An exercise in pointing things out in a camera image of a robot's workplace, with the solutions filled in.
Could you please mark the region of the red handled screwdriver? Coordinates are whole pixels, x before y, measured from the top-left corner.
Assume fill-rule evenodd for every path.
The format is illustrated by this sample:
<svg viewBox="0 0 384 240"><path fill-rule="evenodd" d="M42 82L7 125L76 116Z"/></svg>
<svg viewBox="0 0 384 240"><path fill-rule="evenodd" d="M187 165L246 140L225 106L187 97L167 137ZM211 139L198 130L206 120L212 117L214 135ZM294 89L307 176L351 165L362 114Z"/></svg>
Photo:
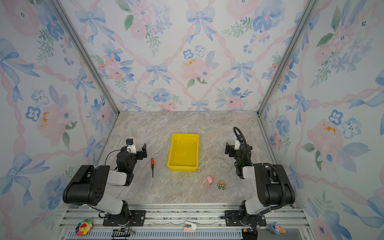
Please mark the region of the red handled screwdriver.
<svg viewBox="0 0 384 240"><path fill-rule="evenodd" d="M155 167L155 159L154 159L154 158L151 158L152 178L154 177L154 167Z"/></svg>

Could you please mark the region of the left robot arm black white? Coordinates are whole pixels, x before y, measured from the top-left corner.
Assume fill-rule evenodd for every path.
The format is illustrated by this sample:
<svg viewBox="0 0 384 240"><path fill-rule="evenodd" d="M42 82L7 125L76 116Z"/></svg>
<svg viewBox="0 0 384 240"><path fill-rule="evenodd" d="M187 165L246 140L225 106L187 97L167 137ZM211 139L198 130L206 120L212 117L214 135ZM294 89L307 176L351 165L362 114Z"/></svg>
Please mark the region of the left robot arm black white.
<svg viewBox="0 0 384 240"><path fill-rule="evenodd" d="M65 188L63 201L98 210L104 227L142 227L146 211L130 210L126 201L106 193L106 186L130 186L136 163L147 157L147 146L138 151L133 139L127 139L127 145L117 152L116 169L109 165L82 165Z"/></svg>

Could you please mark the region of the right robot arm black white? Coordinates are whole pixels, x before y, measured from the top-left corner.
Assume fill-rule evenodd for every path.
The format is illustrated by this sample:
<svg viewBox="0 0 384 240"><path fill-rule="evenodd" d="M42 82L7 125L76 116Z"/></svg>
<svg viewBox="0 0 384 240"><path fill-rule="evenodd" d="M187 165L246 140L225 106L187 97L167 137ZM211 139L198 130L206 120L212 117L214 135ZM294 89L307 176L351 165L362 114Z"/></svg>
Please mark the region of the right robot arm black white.
<svg viewBox="0 0 384 240"><path fill-rule="evenodd" d="M253 164L252 147L236 141L226 143L225 154L235 159L236 174L240 179L256 182L256 195L244 200L238 211L225 211L222 219L229 226L266 226L265 215L284 206L293 205L295 191L282 165L270 163Z"/></svg>

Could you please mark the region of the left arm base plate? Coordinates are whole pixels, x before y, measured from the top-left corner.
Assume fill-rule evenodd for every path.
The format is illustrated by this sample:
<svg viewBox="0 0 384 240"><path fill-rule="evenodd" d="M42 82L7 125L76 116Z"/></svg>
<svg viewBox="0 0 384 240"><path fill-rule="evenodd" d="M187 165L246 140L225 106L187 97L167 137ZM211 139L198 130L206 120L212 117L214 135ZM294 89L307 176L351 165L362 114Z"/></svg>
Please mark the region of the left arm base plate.
<svg viewBox="0 0 384 240"><path fill-rule="evenodd" d="M145 221L145 210L130 210L118 215L105 214L103 217L104 227L143 227Z"/></svg>

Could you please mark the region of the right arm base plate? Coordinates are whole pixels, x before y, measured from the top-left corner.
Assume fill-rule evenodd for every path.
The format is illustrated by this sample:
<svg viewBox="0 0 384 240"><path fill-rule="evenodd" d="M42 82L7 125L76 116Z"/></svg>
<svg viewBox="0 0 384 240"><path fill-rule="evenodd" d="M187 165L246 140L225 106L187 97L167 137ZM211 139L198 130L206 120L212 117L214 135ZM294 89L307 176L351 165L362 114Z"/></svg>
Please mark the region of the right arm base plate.
<svg viewBox="0 0 384 240"><path fill-rule="evenodd" d="M224 216L220 219L225 220L227 227L246 227L246 228L261 228L266 227L267 222L264 216L249 215L241 211L225 211Z"/></svg>

